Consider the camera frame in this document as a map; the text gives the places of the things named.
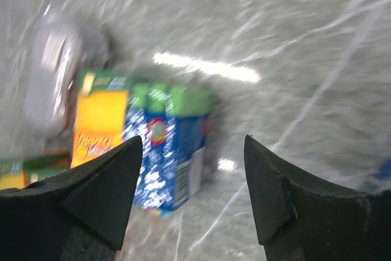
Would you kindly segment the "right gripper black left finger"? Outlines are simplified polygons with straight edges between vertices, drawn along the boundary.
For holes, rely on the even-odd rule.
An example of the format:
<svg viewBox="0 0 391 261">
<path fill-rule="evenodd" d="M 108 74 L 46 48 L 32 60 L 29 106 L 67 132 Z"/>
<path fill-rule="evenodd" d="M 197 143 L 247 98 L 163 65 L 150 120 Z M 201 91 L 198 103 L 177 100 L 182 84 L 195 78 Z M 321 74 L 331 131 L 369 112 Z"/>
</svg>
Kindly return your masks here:
<svg viewBox="0 0 391 261">
<path fill-rule="evenodd" d="M 142 165 L 135 136 L 23 189 L 1 191 L 2 260 L 114 260 Z"/>
</svg>

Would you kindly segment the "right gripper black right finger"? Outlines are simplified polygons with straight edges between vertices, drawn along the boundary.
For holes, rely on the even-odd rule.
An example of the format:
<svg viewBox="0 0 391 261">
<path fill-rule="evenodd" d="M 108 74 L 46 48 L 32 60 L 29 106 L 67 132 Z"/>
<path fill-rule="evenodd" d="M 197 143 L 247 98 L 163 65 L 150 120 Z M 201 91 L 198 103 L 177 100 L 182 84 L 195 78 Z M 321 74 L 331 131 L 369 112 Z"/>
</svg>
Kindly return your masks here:
<svg viewBox="0 0 391 261">
<path fill-rule="evenodd" d="M 390 191 L 319 178 L 247 136 L 247 186 L 268 260 L 389 260 Z"/>
</svg>

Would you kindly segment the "blue green sponge pack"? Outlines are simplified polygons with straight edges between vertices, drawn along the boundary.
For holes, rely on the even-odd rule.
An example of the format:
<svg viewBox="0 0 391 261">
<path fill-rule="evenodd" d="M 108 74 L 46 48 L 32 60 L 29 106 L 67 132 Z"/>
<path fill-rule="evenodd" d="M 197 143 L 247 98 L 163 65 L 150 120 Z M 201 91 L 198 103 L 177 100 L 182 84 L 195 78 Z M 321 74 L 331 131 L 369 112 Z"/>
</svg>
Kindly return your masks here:
<svg viewBox="0 0 391 261">
<path fill-rule="evenodd" d="M 134 83 L 123 138 L 142 139 L 134 203 L 165 217 L 200 188 L 212 96 L 201 88 Z"/>
</svg>

